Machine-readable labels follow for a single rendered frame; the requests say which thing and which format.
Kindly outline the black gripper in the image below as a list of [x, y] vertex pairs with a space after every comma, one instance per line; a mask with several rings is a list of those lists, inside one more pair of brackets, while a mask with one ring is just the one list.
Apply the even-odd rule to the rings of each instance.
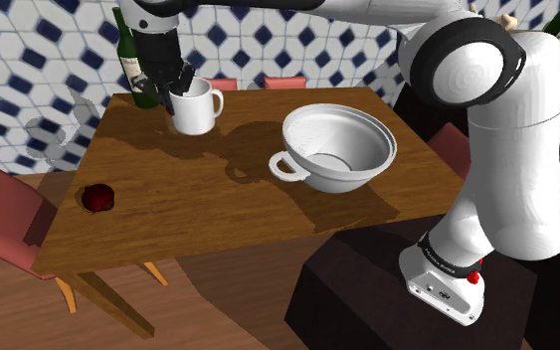
[[195, 78], [195, 69], [184, 65], [178, 32], [142, 33], [133, 31], [136, 52], [143, 62], [142, 70], [157, 86], [161, 103], [169, 115], [174, 114], [170, 92], [183, 95]]

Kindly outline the white mug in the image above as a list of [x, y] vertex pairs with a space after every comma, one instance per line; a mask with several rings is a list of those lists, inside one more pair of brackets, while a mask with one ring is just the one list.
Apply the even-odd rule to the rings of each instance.
[[170, 94], [171, 118], [176, 130], [186, 135], [202, 135], [213, 129], [224, 108], [223, 94], [204, 79], [194, 78], [182, 95]]

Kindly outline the green wine bottle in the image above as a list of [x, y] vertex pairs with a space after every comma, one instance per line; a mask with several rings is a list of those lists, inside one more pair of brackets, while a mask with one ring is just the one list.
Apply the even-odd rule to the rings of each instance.
[[113, 7], [111, 11], [120, 35], [116, 49], [117, 55], [130, 87], [135, 105], [138, 108], [153, 108], [158, 105], [158, 102], [142, 89], [136, 87], [132, 82], [132, 79], [138, 77], [142, 73], [142, 70], [136, 55], [135, 44], [130, 30], [124, 22], [120, 8]]

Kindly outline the wooden table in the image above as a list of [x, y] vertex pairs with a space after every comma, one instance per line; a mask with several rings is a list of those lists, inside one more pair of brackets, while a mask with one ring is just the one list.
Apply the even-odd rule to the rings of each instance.
[[[398, 143], [391, 166], [346, 194], [276, 179], [281, 124], [317, 102], [348, 105], [384, 123]], [[213, 131], [184, 136], [162, 108], [115, 95], [48, 231], [33, 268], [52, 273], [142, 338], [152, 325], [111, 289], [102, 269], [195, 256], [444, 213], [462, 179], [370, 88], [238, 90]], [[91, 212], [86, 186], [114, 191]]]

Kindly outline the dark red apple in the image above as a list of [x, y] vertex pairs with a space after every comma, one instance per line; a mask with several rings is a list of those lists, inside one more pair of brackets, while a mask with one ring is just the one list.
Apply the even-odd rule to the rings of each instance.
[[82, 203], [94, 213], [111, 210], [114, 206], [114, 191], [106, 184], [86, 186], [82, 193]]

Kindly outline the dark robot stand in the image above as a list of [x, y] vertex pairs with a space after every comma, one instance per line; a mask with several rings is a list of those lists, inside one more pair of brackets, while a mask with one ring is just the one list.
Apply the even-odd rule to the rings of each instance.
[[304, 264], [285, 321], [309, 350], [560, 350], [558, 266], [543, 272], [501, 254], [484, 262], [485, 305], [463, 327], [417, 297], [398, 255], [436, 217], [334, 234]]

